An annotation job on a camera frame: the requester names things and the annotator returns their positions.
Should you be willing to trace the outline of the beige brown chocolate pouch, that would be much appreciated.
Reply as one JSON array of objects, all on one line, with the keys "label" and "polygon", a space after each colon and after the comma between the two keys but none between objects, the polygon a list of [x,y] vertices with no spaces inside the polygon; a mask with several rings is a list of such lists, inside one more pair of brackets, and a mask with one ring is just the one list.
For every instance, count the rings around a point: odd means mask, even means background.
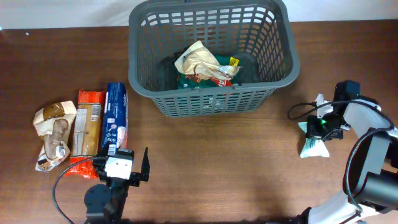
[{"label": "beige brown chocolate pouch", "polygon": [[77,114],[72,101],[48,105],[35,113],[33,125],[43,141],[35,169],[48,172],[70,154],[68,141]]}]

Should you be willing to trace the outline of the green Nescafe coffee bag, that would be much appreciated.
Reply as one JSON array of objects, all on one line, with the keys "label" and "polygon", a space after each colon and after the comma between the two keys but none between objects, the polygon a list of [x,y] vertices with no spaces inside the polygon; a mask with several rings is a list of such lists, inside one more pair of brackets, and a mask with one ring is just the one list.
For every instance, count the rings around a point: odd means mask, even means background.
[{"label": "green Nescafe coffee bag", "polygon": [[[220,65],[232,65],[232,66],[243,66],[243,60],[239,60],[230,55],[220,55],[216,54],[215,58],[220,63]],[[231,80],[220,80],[217,78],[201,79],[194,75],[184,75],[179,73],[177,77],[177,88],[178,89],[194,89],[199,88],[211,88],[211,87],[224,87],[232,86],[238,82],[238,74],[234,76]]]}]

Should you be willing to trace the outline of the beige paper snack pouch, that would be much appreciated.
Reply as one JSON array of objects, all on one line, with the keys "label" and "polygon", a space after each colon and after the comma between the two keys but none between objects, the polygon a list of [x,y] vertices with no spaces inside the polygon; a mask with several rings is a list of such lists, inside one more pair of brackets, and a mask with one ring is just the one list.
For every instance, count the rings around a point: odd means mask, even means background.
[{"label": "beige paper snack pouch", "polygon": [[174,63],[178,72],[194,75],[201,79],[217,78],[231,80],[239,72],[240,66],[220,65],[215,56],[200,40],[189,46]]}]

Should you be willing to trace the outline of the orange cracker package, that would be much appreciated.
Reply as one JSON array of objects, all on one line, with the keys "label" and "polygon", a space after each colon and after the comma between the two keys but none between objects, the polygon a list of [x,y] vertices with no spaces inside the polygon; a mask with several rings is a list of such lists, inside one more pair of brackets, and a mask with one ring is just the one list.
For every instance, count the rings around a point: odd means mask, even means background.
[{"label": "orange cracker package", "polygon": [[73,167],[66,172],[66,176],[98,177],[91,158],[97,155],[99,149],[105,94],[105,91],[79,91],[70,156]]}]

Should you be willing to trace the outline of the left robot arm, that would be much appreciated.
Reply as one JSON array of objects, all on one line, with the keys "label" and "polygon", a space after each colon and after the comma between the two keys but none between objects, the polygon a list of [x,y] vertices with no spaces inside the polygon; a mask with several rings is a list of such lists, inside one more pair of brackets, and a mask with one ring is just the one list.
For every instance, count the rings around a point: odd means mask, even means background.
[{"label": "left robot arm", "polygon": [[131,223],[123,218],[130,187],[147,182],[150,174],[148,149],[145,149],[141,171],[132,171],[134,151],[107,142],[93,158],[100,184],[90,187],[84,197],[86,223]]}]

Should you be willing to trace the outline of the blue biscuit package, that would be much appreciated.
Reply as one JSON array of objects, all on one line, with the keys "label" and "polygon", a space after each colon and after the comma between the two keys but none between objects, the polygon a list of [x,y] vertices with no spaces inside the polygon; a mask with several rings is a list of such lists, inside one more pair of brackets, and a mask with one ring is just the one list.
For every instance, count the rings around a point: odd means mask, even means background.
[{"label": "blue biscuit package", "polygon": [[128,95],[123,83],[108,83],[102,126],[102,147],[108,143],[108,155],[126,148],[128,131]]}]

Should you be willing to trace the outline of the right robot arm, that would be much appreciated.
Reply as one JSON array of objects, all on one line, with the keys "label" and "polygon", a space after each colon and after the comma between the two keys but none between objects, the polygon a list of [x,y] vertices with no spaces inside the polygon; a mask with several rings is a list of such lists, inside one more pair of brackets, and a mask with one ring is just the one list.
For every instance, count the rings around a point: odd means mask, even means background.
[{"label": "right robot arm", "polygon": [[331,101],[319,94],[309,106],[303,114],[307,120],[299,124],[306,138],[304,152],[316,146],[325,150],[325,142],[342,140],[350,129],[358,140],[346,162],[342,189],[289,222],[363,223],[397,210],[397,173],[383,168],[397,167],[397,127],[377,100],[362,95],[358,82],[345,80],[336,84]]}]

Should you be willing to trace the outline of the white teal small packet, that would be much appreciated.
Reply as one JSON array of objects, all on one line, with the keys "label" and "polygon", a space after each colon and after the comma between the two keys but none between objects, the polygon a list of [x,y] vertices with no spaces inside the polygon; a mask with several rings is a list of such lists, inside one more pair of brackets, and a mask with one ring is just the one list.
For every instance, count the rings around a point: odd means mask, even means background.
[{"label": "white teal small packet", "polygon": [[325,143],[319,139],[308,138],[305,136],[305,144],[300,153],[300,157],[329,157],[330,153]]}]

